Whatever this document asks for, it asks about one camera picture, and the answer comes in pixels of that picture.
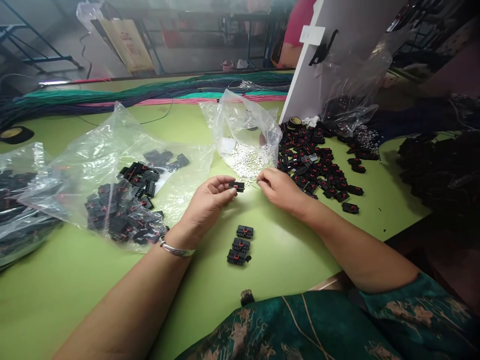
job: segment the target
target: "white board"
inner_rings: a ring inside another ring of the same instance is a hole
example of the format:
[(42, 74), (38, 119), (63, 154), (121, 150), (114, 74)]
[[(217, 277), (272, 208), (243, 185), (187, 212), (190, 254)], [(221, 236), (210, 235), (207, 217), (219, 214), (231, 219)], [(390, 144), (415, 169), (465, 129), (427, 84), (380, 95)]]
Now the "white board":
[(324, 30), (315, 30), (316, 36), (311, 37), (311, 42), (306, 36), (280, 123), (292, 116), (304, 119), (318, 115), (329, 93), (329, 79), (322, 75), (316, 77), (315, 65), (309, 66), (317, 50), (318, 34), (323, 31), (322, 43), (328, 43), (338, 30), (330, 52), (339, 58), (355, 53), (366, 59), (405, 4), (405, 0), (317, 0), (310, 26)]

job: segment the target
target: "red shirt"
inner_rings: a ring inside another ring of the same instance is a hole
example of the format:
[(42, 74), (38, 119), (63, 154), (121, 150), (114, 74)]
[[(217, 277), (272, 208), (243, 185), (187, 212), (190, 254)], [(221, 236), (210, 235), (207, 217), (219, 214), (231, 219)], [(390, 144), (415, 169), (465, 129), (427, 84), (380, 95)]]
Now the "red shirt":
[(298, 0), (288, 18), (285, 38), (283, 43), (291, 44), (293, 47), (302, 45), (300, 35), (304, 25), (310, 25), (314, 16), (314, 4), (316, 0)]

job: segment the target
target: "finger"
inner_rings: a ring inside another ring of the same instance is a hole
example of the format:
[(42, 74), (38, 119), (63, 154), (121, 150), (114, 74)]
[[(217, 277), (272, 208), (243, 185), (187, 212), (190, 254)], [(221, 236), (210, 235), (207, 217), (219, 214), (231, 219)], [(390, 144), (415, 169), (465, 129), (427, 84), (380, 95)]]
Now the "finger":
[(218, 175), (209, 178), (205, 184), (212, 184), (214, 187), (218, 187), (220, 184), (227, 184), (231, 181), (235, 181), (235, 178), (233, 176), (228, 176), (228, 175)]
[(258, 183), (260, 180), (268, 180), (270, 181), (270, 179), (272, 178), (273, 175), (275, 175), (275, 172), (276, 171), (280, 171), (274, 167), (269, 167), (269, 168), (266, 168), (264, 170), (261, 171), (260, 174), (258, 174), (257, 178), (256, 178), (256, 182)]
[(218, 205), (223, 206), (230, 200), (232, 200), (235, 196), (237, 196), (237, 189), (231, 188), (215, 195), (215, 199), (217, 200)]
[(268, 199), (275, 194), (275, 191), (270, 187), (268, 182), (260, 180), (257, 182), (257, 184)]
[(206, 187), (208, 188), (208, 190), (210, 190), (210, 192), (212, 194), (218, 194), (220, 191), (217, 187), (213, 186), (212, 184), (206, 184)]
[(220, 184), (216, 187), (216, 189), (218, 190), (219, 193), (222, 193), (224, 192), (225, 190), (228, 190), (229, 189), (229, 184), (228, 183), (225, 183), (225, 184)]

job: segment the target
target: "green table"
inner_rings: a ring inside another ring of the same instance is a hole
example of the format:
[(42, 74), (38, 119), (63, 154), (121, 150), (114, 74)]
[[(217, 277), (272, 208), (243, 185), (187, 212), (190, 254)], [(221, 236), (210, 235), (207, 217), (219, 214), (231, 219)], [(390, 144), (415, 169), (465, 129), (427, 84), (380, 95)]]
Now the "green table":
[[(83, 89), (119, 90), (138, 81), (82, 84)], [(262, 102), (266, 109), (282, 102)], [(139, 121), (156, 119), (168, 105), (134, 106)], [(109, 115), (84, 116), (99, 124)], [(91, 130), (77, 117), (42, 118), (25, 124), (35, 132), (33, 141), (44, 143), (52, 155)], [(198, 105), (172, 106), (162, 120), (144, 125), (151, 135), (166, 141), (213, 143)], [(347, 146), (327, 139), (335, 162), (348, 182), (362, 187), (364, 196), (352, 195), (360, 214), (342, 211), (334, 199), (319, 200), (353, 224), (385, 241), (429, 214), (400, 182), (395, 164), (403, 139), (381, 147), (382, 162), (365, 161), (366, 174), (350, 170)], [(8, 152), (13, 145), (1, 145)], [(210, 174), (234, 175), (215, 154)], [(245, 267), (227, 264), (227, 254), (238, 225), (255, 228), (252, 260)], [(0, 359), (49, 359), (70, 332), (105, 293), (140, 259), (141, 255), (117, 248), (108, 241), (65, 224), (50, 240), (0, 274)], [(205, 237), (182, 282), (169, 316), (152, 352), (154, 359), (172, 359), (211, 332), (240, 306), (240, 292), (253, 291), (256, 300), (304, 292), (341, 270), (321, 240), (298, 220), (272, 206), (259, 189), (248, 187)]]

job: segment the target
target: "green patterned dress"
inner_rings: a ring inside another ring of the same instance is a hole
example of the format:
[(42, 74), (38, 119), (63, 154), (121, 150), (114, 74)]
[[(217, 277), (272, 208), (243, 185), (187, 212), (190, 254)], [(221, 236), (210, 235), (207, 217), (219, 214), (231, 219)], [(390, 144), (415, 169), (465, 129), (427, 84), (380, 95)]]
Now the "green patterned dress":
[(177, 359), (480, 359), (480, 321), (434, 280), (361, 293), (309, 291), (246, 305)]

